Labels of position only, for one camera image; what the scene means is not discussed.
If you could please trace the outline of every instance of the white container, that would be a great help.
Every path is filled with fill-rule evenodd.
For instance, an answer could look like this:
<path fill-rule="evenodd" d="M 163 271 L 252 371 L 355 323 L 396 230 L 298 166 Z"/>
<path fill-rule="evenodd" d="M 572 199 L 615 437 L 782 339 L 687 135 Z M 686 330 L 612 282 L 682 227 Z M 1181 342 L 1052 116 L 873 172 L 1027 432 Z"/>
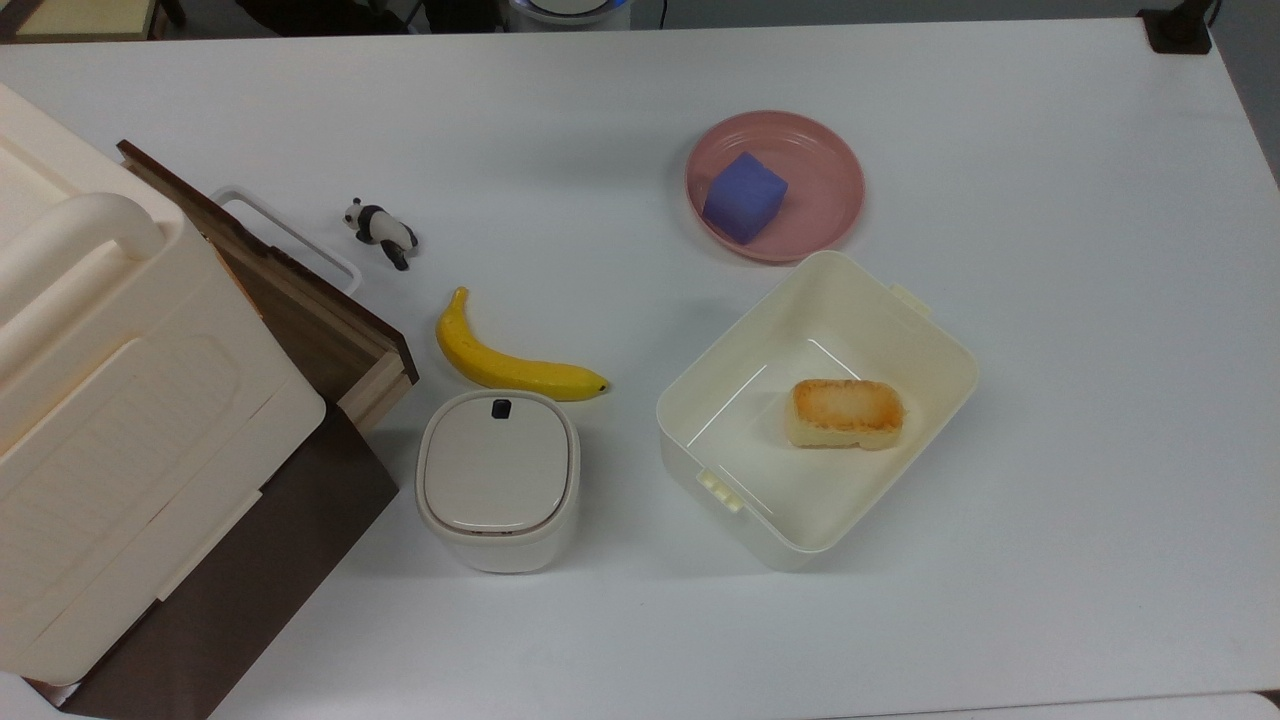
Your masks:
<path fill-rule="evenodd" d="M 529 573 L 568 544 L 577 524 L 577 429 L 550 398 L 485 389 L 444 404 L 417 457 L 417 510 L 463 562 Z"/>
<path fill-rule="evenodd" d="M 0 669 L 79 680 L 324 411 L 186 215 L 0 86 Z"/>
<path fill-rule="evenodd" d="M 906 409 L 899 442 L 794 447 L 783 410 L 806 378 L 893 386 Z M 817 252 L 662 393 L 662 459 L 762 562 L 794 570 L 854 527 L 977 383 L 973 355 L 919 301 L 840 252 Z"/>

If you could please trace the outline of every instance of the panda figurine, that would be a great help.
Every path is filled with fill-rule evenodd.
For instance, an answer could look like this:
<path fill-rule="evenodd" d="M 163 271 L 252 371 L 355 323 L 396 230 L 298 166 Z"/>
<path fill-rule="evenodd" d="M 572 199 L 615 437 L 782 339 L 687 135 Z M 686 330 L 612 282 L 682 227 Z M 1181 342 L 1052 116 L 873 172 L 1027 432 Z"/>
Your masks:
<path fill-rule="evenodd" d="M 417 236 L 413 231 L 378 205 L 361 205 L 358 197 L 351 202 L 343 222 L 356 231 L 356 240 L 366 245 L 380 245 L 397 270 L 407 270 L 408 260 L 404 259 L 404 252 L 417 247 Z"/>

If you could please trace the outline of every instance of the banana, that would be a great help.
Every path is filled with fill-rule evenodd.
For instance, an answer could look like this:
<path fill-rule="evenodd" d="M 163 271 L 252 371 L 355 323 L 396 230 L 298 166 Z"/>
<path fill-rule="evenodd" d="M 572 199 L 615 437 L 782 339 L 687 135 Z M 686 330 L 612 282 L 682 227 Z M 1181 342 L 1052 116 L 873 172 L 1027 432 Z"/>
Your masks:
<path fill-rule="evenodd" d="M 467 288 L 453 300 L 435 324 L 435 341 L 444 357 L 468 379 L 493 388 L 527 389 L 558 401 L 588 400 L 609 388 L 609 382 L 586 368 L 503 355 L 471 334 L 465 313 Z"/>

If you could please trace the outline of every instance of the blue sponge cube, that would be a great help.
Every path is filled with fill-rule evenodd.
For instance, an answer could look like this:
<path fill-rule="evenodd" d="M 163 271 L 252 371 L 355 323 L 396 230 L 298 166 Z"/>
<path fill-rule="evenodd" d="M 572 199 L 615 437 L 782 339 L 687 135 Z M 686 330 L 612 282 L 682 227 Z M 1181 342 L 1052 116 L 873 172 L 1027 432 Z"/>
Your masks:
<path fill-rule="evenodd" d="M 778 214 L 786 193 L 787 181 L 742 152 L 712 181 L 703 218 L 746 245 Z"/>

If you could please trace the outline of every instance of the bread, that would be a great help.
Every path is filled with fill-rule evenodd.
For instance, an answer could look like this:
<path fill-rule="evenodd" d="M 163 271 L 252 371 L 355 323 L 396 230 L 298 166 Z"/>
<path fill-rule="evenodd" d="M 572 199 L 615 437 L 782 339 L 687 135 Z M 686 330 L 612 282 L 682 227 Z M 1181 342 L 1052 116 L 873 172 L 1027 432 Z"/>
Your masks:
<path fill-rule="evenodd" d="M 884 383 L 801 380 L 787 401 L 786 432 L 797 447 L 881 450 L 902 432 L 902 400 Z"/>

